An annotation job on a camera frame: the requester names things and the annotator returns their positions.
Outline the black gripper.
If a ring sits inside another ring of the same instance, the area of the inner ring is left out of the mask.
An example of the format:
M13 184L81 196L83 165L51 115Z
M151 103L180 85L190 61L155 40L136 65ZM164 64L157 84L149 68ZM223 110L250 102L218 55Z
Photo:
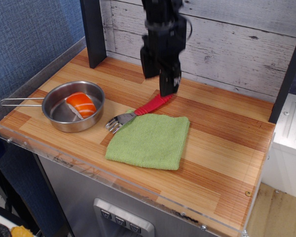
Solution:
M143 36L140 50L143 74L146 79L159 75L162 97L177 93L182 77L179 54L186 45L187 21L145 22L145 26L148 34Z

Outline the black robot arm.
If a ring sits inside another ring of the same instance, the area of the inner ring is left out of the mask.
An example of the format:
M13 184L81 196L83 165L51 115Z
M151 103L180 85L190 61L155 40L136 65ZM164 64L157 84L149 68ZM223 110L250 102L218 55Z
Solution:
M140 57L145 78L159 76L162 97L177 93L181 77L180 53L186 46L187 19L179 14L181 0L144 0L146 11Z

